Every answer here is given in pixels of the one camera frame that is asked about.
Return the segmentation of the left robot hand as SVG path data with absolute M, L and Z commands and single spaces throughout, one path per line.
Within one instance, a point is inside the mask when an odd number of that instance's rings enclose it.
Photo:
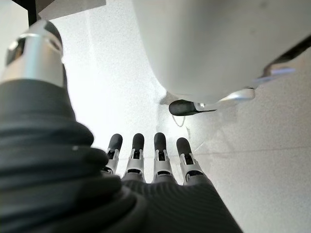
M 144 137 L 116 175 L 122 136 L 93 148 L 76 121 L 57 28 L 40 20 L 8 48 L 0 79 L 0 230 L 3 233 L 239 233 L 241 228 L 195 160 L 176 142 L 183 185 L 163 133 L 154 136 L 154 179 L 143 176 Z

